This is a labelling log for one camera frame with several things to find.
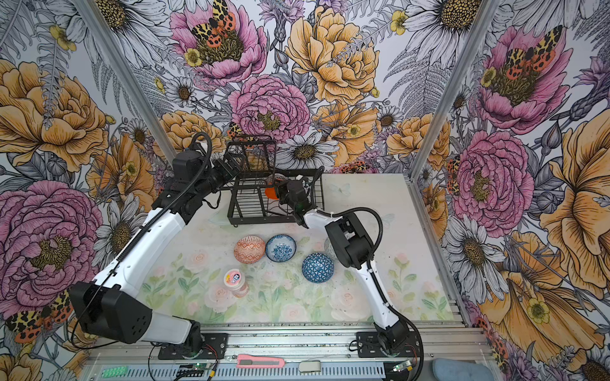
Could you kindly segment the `orange plastic bowl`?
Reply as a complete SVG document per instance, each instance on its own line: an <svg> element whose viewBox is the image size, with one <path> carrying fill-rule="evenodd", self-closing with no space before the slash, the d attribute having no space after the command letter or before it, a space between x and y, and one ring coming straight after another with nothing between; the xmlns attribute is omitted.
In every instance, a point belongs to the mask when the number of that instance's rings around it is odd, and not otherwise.
<svg viewBox="0 0 610 381"><path fill-rule="evenodd" d="M265 196L271 200L278 200L279 196L276 193L276 187L270 186L265 188Z"/></svg>

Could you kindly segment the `black wire dish rack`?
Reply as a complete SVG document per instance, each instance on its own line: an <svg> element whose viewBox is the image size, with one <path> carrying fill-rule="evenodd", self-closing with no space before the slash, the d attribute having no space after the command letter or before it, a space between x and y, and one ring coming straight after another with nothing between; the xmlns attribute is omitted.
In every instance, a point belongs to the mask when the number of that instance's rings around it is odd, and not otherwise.
<svg viewBox="0 0 610 381"><path fill-rule="evenodd" d="M276 163L280 149L273 138L237 134L227 153L240 172L229 185L229 222L239 225L290 223L303 225L304 216L325 206L322 170L282 169Z"/></svg>

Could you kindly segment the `blue floral ceramic bowl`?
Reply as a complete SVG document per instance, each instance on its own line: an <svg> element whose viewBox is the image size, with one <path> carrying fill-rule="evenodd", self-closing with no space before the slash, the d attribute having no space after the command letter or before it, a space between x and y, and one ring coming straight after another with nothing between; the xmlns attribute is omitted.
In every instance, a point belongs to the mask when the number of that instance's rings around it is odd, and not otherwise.
<svg viewBox="0 0 610 381"><path fill-rule="evenodd" d="M286 234L278 234L270 238L265 245L265 255L275 263L287 262L295 253L296 242Z"/></svg>

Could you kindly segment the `orange patterned ceramic bowl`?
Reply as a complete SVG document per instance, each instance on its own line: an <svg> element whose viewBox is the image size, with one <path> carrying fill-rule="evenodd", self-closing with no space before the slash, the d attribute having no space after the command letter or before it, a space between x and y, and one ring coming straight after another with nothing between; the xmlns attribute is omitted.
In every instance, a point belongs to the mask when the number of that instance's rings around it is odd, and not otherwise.
<svg viewBox="0 0 610 381"><path fill-rule="evenodd" d="M234 257L242 264L255 264L265 256L265 241L255 235L240 239L234 247Z"/></svg>

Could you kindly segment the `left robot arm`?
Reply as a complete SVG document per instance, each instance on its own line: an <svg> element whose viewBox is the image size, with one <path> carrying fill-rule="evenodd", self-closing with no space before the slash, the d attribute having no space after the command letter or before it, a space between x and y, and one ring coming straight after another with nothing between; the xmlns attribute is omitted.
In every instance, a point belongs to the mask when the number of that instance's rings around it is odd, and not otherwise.
<svg viewBox="0 0 610 381"><path fill-rule="evenodd" d="M189 356L203 348L200 324L154 311L137 296L152 266L192 220L208 195L217 194L242 172L246 157L188 149L173 160L173 177L153 202L134 237L90 282L77 282L69 297L84 333L110 343L172 344Z"/></svg>

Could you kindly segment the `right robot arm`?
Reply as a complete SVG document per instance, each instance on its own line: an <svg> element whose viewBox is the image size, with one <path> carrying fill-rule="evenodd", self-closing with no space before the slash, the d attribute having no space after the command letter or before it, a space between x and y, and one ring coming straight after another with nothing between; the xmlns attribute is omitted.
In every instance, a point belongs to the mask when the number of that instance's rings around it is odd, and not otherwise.
<svg viewBox="0 0 610 381"><path fill-rule="evenodd" d="M354 273L365 291L381 351L396 356L416 327L392 305L376 267L375 254L384 234L382 218L365 206L340 212L321 209L315 203L315 183L298 176L275 183L274 190L279 203L291 208L298 225L326 233L340 264Z"/></svg>

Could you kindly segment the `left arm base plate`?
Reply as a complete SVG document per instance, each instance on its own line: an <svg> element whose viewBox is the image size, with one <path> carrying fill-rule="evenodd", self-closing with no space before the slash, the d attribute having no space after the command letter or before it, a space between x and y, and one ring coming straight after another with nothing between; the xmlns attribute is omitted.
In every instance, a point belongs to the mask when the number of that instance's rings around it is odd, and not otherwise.
<svg viewBox="0 0 610 381"><path fill-rule="evenodd" d="M227 350L227 333L201 333L185 344L162 344L159 360L222 360Z"/></svg>

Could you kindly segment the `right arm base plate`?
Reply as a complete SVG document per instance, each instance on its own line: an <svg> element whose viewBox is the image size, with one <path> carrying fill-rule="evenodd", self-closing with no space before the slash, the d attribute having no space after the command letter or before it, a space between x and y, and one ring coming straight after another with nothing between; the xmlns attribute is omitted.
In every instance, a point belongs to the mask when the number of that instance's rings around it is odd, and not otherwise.
<svg viewBox="0 0 610 381"><path fill-rule="evenodd" d="M381 357L405 357L420 359L422 346L415 338L408 338L398 349L385 352L378 340L376 332L360 331L355 334L355 339L349 344L349 349L356 352L359 358L381 358Z"/></svg>

